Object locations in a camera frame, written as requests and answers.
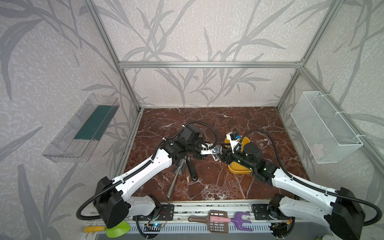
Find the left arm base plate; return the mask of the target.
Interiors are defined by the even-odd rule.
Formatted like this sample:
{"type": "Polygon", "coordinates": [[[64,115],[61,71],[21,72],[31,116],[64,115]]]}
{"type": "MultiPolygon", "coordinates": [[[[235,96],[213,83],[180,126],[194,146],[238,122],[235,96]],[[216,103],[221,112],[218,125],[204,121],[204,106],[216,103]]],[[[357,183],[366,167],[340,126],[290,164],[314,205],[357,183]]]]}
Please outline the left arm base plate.
{"type": "Polygon", "coordinates": [[[172,221],[175,213],[175,205],[166,204],[161,205],[159,208],[156,207],[154,211],[148,216],[139,216],[139,221],[150,221],[150,220],[159,220],[159,221],[172,221]]]}

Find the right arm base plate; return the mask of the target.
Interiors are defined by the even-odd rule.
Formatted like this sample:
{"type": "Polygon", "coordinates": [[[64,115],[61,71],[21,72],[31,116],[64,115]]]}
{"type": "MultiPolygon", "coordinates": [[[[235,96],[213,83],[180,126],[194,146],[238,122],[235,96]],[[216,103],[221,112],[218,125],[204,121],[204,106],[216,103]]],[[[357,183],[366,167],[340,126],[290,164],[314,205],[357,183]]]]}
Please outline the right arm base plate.
{"type": "Polygon", "coordinates": [[[252,212],[255,220],[268,220],[268,221],[289,221],[291,218],[285,216],[278,207],[270,204],[252,204],[252,212]]]}

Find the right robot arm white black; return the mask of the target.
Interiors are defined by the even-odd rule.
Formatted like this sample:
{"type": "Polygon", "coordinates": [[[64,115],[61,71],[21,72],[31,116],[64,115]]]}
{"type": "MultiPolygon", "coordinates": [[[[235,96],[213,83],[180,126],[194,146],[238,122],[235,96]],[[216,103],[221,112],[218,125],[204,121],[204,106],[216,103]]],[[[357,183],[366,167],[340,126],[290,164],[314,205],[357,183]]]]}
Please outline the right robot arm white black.
{"type": "Polygon", "coordinates": [[[247,143],[242,151],[224,148],[219,158],[228,165],[237,163],[245,167],[259,182],[302,198],[299,201],[274,197],[271,203],[283,215],[329,227],[343,240],[360,239],[366,217],[362,205],[366,202],[357,199],[350,190],[326,188],[295,176],[283,167],[264,160],[261,149],[254,143],[247,143]]]}

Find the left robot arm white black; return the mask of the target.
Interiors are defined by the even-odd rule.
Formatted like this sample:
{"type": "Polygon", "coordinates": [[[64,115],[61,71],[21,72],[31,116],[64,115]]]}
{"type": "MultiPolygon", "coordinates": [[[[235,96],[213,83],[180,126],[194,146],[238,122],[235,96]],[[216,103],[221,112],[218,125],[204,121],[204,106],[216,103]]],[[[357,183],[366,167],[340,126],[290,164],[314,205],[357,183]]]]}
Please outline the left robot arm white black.
{"type": "Polygon", "coordinates": [[[94,206],[106,227],[112,229],[127,217],[138,219],[140,216],[147,216],[156,219],[161,212],[161,203],[152,195],[134,197],[133,194],[175,161],[185,160],[189,153],[200,154],[211,146],[203,142],[182,146],[174,140],[162,141],[152,156],[130,171],[112,180],[107,177],[101,179],[96,193],[104,193],[94,200],[94,206]]]}

